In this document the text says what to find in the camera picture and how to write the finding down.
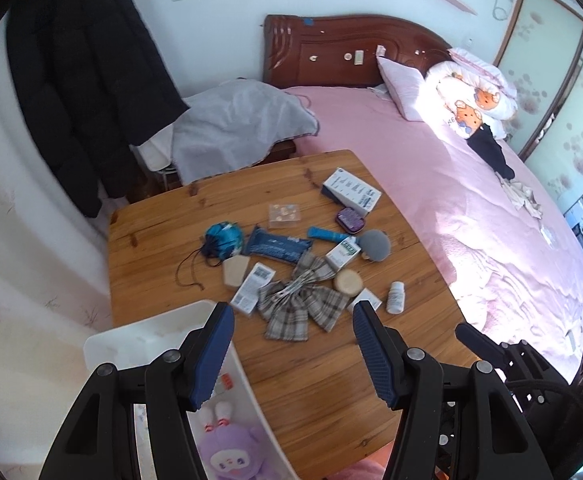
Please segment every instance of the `dark red wooden headboard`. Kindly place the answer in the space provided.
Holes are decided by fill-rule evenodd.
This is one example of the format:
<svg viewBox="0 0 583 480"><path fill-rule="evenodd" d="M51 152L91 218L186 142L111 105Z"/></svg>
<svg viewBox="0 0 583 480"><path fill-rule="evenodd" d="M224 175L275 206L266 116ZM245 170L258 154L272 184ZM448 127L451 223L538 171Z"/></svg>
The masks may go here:
<svg viewBox="0 0 583 480"><path fill-rule="evenodd" d="M375 86L377 50L423 74L449 60L450 45L417 23L372 14L303 18L270 14L264 22L263 80L290 86ZM356 51L363 63L355 64Z"/></svg>

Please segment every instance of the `plaid fabric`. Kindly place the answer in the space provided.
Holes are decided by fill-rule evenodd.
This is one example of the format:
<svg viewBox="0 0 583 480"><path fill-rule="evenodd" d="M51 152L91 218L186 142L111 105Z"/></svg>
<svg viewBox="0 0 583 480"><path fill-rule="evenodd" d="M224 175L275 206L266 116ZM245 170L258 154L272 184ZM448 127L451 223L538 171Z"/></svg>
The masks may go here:
<svg viewBox="0 0 583 480"><path fill-rule="evenodd" d="M310 251L300 256L289 283L273 282L260 289L258 311L269 322L265 337L306 341L309 316L331 331L350 298L317 285L335 276L329 264Z"/></svg>

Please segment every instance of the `wardrobe door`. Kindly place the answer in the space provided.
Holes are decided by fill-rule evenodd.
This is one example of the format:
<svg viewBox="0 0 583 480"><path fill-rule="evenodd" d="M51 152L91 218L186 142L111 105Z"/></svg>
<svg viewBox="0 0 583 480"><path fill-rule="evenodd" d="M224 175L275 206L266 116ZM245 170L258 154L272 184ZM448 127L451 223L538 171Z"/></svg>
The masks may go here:
<svg viewBox="0 0 583 480"><path fill-rule="evenodd" d="M583 67L565 104L525 164L562 213L583 195Z"/></svg>
<svg viewBox="0 0 583 480"><path fill-rule="evenodd" d="M583 20L556 0L523 0L499 68L518 89L519 110L505 123L518 154L546 121L578 55Z"/></svg>

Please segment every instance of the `wood grain tabletop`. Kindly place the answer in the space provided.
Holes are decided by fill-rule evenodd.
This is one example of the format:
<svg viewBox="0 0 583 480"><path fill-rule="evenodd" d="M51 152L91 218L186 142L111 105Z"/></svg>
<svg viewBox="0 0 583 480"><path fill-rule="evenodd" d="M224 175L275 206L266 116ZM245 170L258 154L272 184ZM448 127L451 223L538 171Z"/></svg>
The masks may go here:
<svg viewBox="0 0 583 480"><path fill-rule="evenodd" d="M221 221L237 222L247 235L256 224L267 226L268 206L298 204L299 226L277 234L305 237L311 225L338 230L340 207L320 194L320 186L341 167L382 190L351 152L292 158L213 177L127 206L111 218L109 263L111 303L116 326L131 323L194 301L229 301L222 267L194 264L204 285L182 288L175 282L178 263L201 245L201 237ZM426 200L427 197L414 197ZM348 268L385 301L393 281L405 283L405 311L398 316L379 310L381 321L399 330L441 362L470 365L476 357L454 337L463 316L429 254L405 218L383 192L366 218L366 228L383 230L392 243L384 262L357 258ZM326 254L333 244L315 241ZM190 260L180 280L191 282ZM252 257L288 280L292 266ZM309 340L281 342L264 338L257 312L236 312L234 344L258 403L291 465L303 480L318 480L351 465L393 441L399 412L391 412L373 389L355 343L346 310L330 333L309 321Z"/></svg>

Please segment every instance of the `qr code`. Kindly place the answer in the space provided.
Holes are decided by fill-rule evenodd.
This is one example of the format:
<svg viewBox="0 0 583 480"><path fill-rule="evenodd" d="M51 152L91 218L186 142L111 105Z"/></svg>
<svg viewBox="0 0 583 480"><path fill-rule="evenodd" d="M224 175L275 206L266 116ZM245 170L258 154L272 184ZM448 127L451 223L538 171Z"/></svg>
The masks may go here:
<svg viewBox="0 0 583 480"><path fill-rule="evenodd" d="M270 274L271 272L269 270L263 269L262 267L258 267L257 269L254 270L254 276L256 276L257 278L262 278L264 280L269 278Z"/></svg>

